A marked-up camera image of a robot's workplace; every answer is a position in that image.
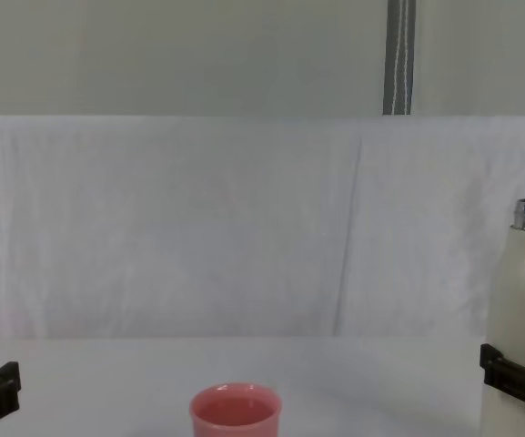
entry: cup rim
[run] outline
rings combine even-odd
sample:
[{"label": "cup rim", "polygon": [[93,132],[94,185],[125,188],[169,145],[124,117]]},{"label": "cup rim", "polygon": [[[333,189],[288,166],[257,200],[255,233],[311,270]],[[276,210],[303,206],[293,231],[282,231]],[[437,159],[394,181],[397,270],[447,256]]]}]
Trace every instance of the cup rim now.
[{"label": "cup rim", "polygon": [[[208,422],[208,421],[202,419],[201,417],[199,417],[197,415],[196,409],[195,409],[196,402],[199,400],[199,398],[204,396],[204,395],[206,395],[206,394],[208,394],[208,393],[210,393],[210,392],[212,392],[212,391],[218,391],[219,389],[221,389],[223,387],[232,387],[232,388],[246,388],[246,387],[250,387],[251,389],[256,390],[256,391],[263,391],[267,395],[269,395],[271,398],[273,398],[274,401],[276,401],[277,407],[272,412],[272,414],[270,414],[266,419],[264,419],[262,421],[259,421],[259,422],[249,423],[248,425],[237,425],[237,426],[218,425],[218,424],[215,424],[215,423],[212,423],[212,422]],[[226,382],[226,383],[223,383],[223,384],[212,385],[211,387],[208,387],[208,388],[200,391],[198,394],[196,394],[193,397],[193,399],[191,400],[191,403],[189,403],[189,414],[191,415],[191,418],[194,420],[194,422],[197,422],[197,423],[200,423],[202,425],[205,425],[205,426],[207,426],[210,429],[220,430],[220,431],[247,431],[247,430],[251,430],[251,429],[259,427],[263,423],[266,423],[266,422],[269,422],[269,421],[275,419],[280,414],[281,411],[282,411],[282,400],[277,395],[277,393],[275,391],[273,391],[272,389],[270,389],[269,387],[266,387],[266,386],[260,385],[260,384],[255,384],[254,382]]]}]

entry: white cloth backdrop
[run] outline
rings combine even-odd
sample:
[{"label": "white cloth backdrop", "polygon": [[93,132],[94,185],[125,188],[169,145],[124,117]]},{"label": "white cloth backdrop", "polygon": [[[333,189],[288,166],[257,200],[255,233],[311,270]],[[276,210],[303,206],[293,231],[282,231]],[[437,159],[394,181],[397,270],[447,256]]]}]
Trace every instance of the white cloth backdrop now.
[{"label": "white cloth backdrop", "polygon": [[380,115],[382,0],[0,0],[0,114]]},{"label": "white cloth backdrop", "polygon": [[525,115],[525,2],[418,0],[412,114]]},{"label": "white cloth backdrop", "polygon": [[525,118],[0,117],[0,338],[482,335],[521,197]]},{"label": "white cloth backdrop", "polygon": [[0,118],[0,337],[330,334],[355,121]]}]

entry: white table surface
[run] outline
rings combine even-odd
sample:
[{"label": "white table surface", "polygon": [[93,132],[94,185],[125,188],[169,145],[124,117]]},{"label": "white table surface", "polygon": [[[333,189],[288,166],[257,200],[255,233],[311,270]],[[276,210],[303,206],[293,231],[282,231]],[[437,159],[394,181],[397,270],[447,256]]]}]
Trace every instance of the white table surface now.
[{"label": "white table surface", "polygon": [[21,409],[0,436],[191,436],[187,406],[224,381],[273,386],[281,437],[476,435],[482,339],[0,341]]}]

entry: pink cup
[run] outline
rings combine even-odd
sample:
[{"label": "pink cup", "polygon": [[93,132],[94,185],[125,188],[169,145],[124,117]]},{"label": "pink cup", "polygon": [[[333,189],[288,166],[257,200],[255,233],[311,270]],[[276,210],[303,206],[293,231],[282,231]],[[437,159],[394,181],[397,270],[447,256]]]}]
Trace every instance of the pink cup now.
[{"label": "pink cup", "polygon": [[195,437],[277,437],[280,398],[249,382],[200,392],[189,407]]}]

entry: white bottle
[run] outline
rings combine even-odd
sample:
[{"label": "white bottle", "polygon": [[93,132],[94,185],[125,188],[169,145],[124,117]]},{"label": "white bottle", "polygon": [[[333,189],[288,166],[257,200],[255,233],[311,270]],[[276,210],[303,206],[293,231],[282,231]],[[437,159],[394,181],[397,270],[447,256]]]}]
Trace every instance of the white bottle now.
[{"label": "white bottle", "polygon": [[[525,199],[517,202],[493,279],[487,343],[502,352],[504,357],[498,361],[525,367]],[[480,436],[525,437],[525,401],[485,385]]]}]

